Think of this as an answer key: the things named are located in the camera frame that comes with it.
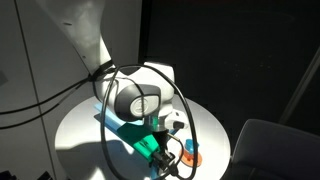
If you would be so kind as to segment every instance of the white wall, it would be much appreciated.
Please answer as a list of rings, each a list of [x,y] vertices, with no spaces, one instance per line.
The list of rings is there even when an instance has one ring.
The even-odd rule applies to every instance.
[[[0,1],[0,111],[24,107],[58,93],[88,75],[65,36],[33,0],[18,1],[19,12],[34,75],[33,88],[14,1]],[[108,0],[102,19],[102,35],[116,65],[138,62],[141,0]],[[63,117],[77,104],[93,96],[86,84],[43,119],[14,129],[0,130],[0,172],[10,170],[21,180],[37,179],[44,171],[66,179],[54,149],[56,130]],[[57,100],[41,106],[44,112]],[[0,116],[0,126],[39,114]]]

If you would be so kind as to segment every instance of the dark wall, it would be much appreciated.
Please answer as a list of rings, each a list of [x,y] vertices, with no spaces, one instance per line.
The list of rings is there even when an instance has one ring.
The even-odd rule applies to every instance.
[[[279,121],[320,45],[319,8],[303,0],[153,0],[146,60],[174,66],[178,87],[217,117],[233,148],[247,119]],[[317,96],[302,101],[316,105]],[[295,117],[304,116],[299,106]]]

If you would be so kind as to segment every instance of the table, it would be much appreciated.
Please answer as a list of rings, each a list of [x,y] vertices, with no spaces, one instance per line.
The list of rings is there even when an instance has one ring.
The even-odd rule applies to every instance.
[[[55,149],[60,163],[72,180],[117,179],[108,168],[100,144],[100,122],[97,120],[99,111],[94,108],[98,102],[95,97],[91,97],[74,107],[57,130]],[[194,179],[220,179],[230,159],[227,133],[209,111],[189,99],[187,102],[196,126],[198,151],[203,158]],[[184,111],[177,95],[172,103],[174,109]],[[184,143],[191,138],[190,129],[179,130],[176,136]],[[112,162],[121,174],[132,180],[150,179],[148,162],[140,154],[107,128],[106,139]],[[176,141],[170,140],[168,149],[178,157],[180,146]],[[191,173],[191,168],[182,162],[178,168],[182,177],[186,178]]]

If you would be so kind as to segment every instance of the cable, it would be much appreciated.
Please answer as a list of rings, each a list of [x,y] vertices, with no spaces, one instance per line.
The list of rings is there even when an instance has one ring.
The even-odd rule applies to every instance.
[[[24,107],[24,108],[20,108],[20,109],[15,109],[15,110],[10,110],[10,111],[3,111],[3,112],[0,112],[0,115],[5,115],[5,114],[12,114],[12,113],[17,113],[17,112],[20,112],[20,111],[25,111],[25,110],[28,110],[28,109],[31,109],[31,108],[34,108],[34,107],[37,107],[37,106],[40,106],[44,103],[47,103],[49,101],[51,101],[52,99],[60,96],[61,94],[65,93],[66,91],[78,86],[79,84],[81,83],[84,83],[84,82],[87,82],[88,81],[88,77],[85,78],[85,79],[82,79],[81,81],[77,82],[77,83],[74,83],[73,85],[67,87],[66,89],[62,90],[61,92],[51,96],[50,98],[40,102],[40,103],[37,103],[37,104],[33,104],[33,105],[30,105],[30,106],[27,106],[27,107]]]
[[[179,159],[178,159],[178,161],[176,163],[176,166],[178,166],[178,164],[181,162],[181,159],[182,159],[182,156],[183,156],[183,152],[184,152],[184,147],[183,147],[182,142],[180,140],[178,142],[179,142],[179,144],[181,146],[181,154],[180,154],[180,157],[179,157]]]
[[[108,67],[107,69],[105,70],[102,70],[102,69],[98,69],[97,71],[100,71],[100,74],[99,75],[96,75],[96,73],[94,73],[93,77],[90,78],[90,80],[92,81],[92,89],[93,89],[93,93],[94,93],[94,96],[97,98],[97,100],[100,101],[99,97],[98,97],[98,93],[97,93],[97,88],[96,88],[96,80],[100,77],[100,76],[103,76],[103,75],[106,75],[106,74],[110,74],[110,73],[113,73],[114,72],[114,69],[113,67]]]
[[[71,94],[73,94],[76,90],[78,90],[82,85],[84,85],[87,81],[83,81],[81,82],[80,84],[78,84],[78,86],[73,89],[72,91],[70,91],[68,94],[66,94],[57,104],[55,104],[53,107],[51,107],[50,109],[48,109],[47,111],[45,111],[44,113],[36,116],[36,117],[33,117],[29,120],[26,120],[26,121],[23,121],[21,123],[17,123],[17,124],[13,124],[13,125],[9,125],[9,126],[2,126],[0,127],[0,130],[5,130],[5,129],[11,129],[11,128],[15,128],[15,127],[18,127],[18,126],[21,126],[21,125],[24,125],[24,124],[27,124],[27,123],[30,123],[36,119],[38,119],[39,117],[42,117],[46,114],[48,114],[49,112],[51,112],[52,110],[54,110],[56,107],[58,107],[67,97],[69,97]]]
[[[132,67],[145,67],[145,68],[149,68],[153,71],[155,71],[157,74],[159,74],[163,79],[165,79],[174,89],[175,91],[178,93],[181,102],[186,110],[187,116],[188,116],[188,120],[189,120],[189,124],[190,124],[190,129],[191,129],[191,135],[192,135],[192,139],[193,139],[193,147],[194,147],[194,161],[193,161],[193,165],[192,165],[192,172],[189,175],[188,178],[183,178],[180,175],[178,175],[177,177],[179,179],[193,179],[193,177],[195,176],[196,173],[196,169],[197,169],[197,163],[198,163],[198,141],[197,141],[197,136],[196,136],[196,130],[195,130],[195,125],[193,122],[193,118],[192,118],[192,114],[190,111],[190,108],[188,106],[188,103],[186,101],[186,99],[184,98],[184,96],[182,95],[181,91],[179,90],[179,88],[174,84],[174,82],[169,79],[166,75],[164,75],[161,71],[159,71],[158,69],[151,67],[151,66],[147,66],[147,65],[126,65],[126,66],[120,66],[118,68],[116,68],[110,83],[108,84],[107,90],[105,92],[104,98],[103,98],[103,103],[102,103],[102,111],[101,111],[101,116],[100,116],[100,136],[101,136],[101,145],[102,145],[102,149],[103,149],[103,154],[105,156],[105,159],[108,163],[108,166],[110,168],[110,170],[112,171],[112,173],[119,178],[120,180],[126,180],[125,177],[123,177],[117,170],[116,168],[113,166],[113,163],[111,161],[110,155],[109,155],[109,150],[106,147],[107,143],[106,143],[106,138],[105,138],[105,111],[107,108],[107,103],[109,100],[109,96],[111,93],[111,87],[113,85],[113,82],[116,78],[116,75],[118,73],[118,71],[120,69],[124,69],[124,68],[132,68]],[[164,179],[164,176],[160,176],[157,179]]]

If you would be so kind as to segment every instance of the green object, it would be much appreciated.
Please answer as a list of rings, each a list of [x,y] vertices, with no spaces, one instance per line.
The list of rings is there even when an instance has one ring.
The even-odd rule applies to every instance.
[[[154,126],[157,126],[157,125],[159,124],[159,119],[158,119],[158,117],[153,116],[152,119],[153,119],[153,125],[154,125]]]
[[[117,132],[123,141],[137,150],[148,162],[152,161],[152,153],[159,150],[159,144],[152,132],[144,126],[125,123]]]

